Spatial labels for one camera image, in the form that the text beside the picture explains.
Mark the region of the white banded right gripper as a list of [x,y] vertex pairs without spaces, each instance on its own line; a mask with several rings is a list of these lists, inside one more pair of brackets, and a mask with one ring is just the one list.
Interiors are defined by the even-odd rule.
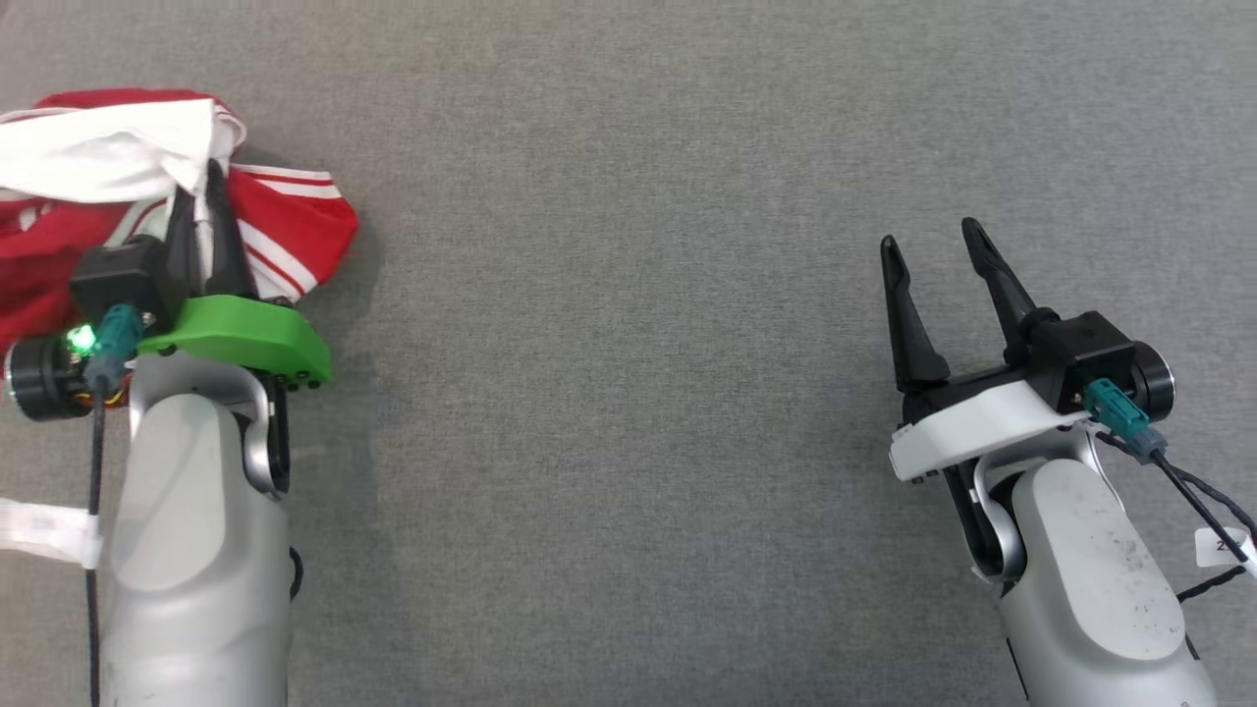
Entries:
[[[1011,367],[1023,366],[1032,332],[1056,322],[1057,313],[1035,303],[975,218],[962,219],[962,238],[1001,321],[1003,359]],[[895,387],[910,394],[947,384],[952,369],[921,322],[894,237],[882,238],[881,272]],[[1027,381],[1014,380],[908,421],[894,433],[889,455],[895,477],[913,484],[934,477],[949,484],[998,484],[1042,460],[1079,460],[1102,476],[1096,449],[1102,429],[1085,408],[1055,411]]]

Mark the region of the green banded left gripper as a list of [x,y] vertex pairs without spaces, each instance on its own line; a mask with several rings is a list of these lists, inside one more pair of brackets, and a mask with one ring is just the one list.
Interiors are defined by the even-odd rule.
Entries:
[[191,353],[298,386],[318,387],[334,376],[328,343],[299,309],[256,299],[246,243],[217,160],[207,161],[202,198],[207,243],[201,263],[194,196],[175,189],[168,204],[168,270],[189,296],[172,328],[161,333],[151,313],[117,303],[98,322],[18,341],[5,353],[5,391],[23,416],[75,419],[99,400],[112,406],[129,384],[127,365],[143,353]]

